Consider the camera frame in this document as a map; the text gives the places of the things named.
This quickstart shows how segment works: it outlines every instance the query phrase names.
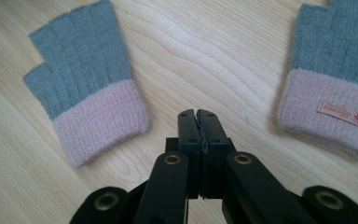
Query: wooden surface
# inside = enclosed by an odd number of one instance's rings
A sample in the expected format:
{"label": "wooden surface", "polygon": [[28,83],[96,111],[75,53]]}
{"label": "wooden surface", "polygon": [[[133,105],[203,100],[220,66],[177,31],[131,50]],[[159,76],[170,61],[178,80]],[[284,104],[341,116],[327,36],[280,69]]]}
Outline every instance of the wooden surface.
{"label": "wooden surface", "polygon": [[[138,186],[189,108],[216,113],[291,191],[323,185],[358,202],[358,158],[277,127],[298,9],[327,0],[113,1],[152,126],[72,168],[21,78],[42,62],[27,35],[91,2],[0,0],[0,223],[68,223],[94,190]],[[220,202],[190,202],[189,223],[225,223]]]}

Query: tabletop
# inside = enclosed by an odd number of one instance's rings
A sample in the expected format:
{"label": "tabletop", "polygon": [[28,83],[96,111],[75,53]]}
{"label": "tabletop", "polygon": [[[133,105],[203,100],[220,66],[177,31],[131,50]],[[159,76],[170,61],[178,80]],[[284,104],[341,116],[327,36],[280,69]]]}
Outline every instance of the tabletop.
{"label": "tabletop", "polygon": [[[289,190],[327,186],[358,203],[358,158],[278,127],[296,15],[327,0],[113,0],[132,78],[151,128],[81,168],[22,81],[43,62],[28,34],[91,0],[0,0],[0,223],[68,223],[94,190],[131,190],[150,176],[177,115],[205,109],[237,150]],[[219,200],[192,200],[189,223],[225,223]]]}

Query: glove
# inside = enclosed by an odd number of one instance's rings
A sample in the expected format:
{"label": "glove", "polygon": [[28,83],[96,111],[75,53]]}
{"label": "glove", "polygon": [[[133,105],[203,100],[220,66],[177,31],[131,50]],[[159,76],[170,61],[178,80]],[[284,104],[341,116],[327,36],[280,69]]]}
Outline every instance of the glove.
{"label": "glove", "polygon": [[47,111],[73,166],[148,130],[109,1],[62,14],[30,38],[45,62],[23,80]]}
{"label": "glove", "polygon": [[358,1],[301,7],[278,122],[358,155]]}

